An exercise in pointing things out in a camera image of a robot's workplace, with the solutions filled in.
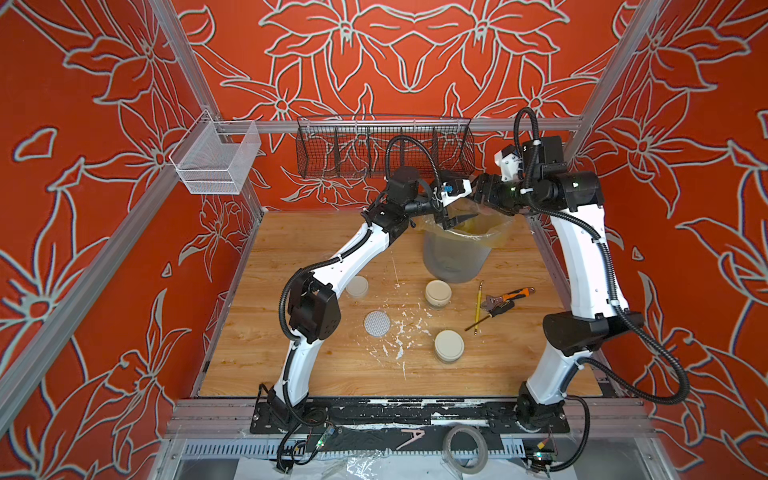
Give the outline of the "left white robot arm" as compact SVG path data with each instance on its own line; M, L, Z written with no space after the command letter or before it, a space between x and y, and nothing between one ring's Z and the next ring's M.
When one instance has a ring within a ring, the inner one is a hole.
M305 413L309 380L323 342L341 322L339 298L351 280L414 226L416 217L431 216L451 229L467 215L452 217L448 206L472 194L472 182L453 172L429 183L413 167L400 167L386 188L365 207L363 223L350 241L327 260L298 269L287 281L278 303L278 319L289 350L267 403L282 428L316 426L326 413Z

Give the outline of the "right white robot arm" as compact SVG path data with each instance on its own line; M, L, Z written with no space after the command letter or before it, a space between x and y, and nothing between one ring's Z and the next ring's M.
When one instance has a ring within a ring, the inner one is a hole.
M547 344L534 373L520 386L515 407L520 427L538 432L562 415L568 386L593 352L642 321L630 311L615 279L598 177L569 171L561 140L541 135L531 108L516 114L515 132L524 117L531 123L530 140L516 139L500 151L499 174L473 180L471 198L509 216L522 210L545 215L560 241L570 308L544 318Z

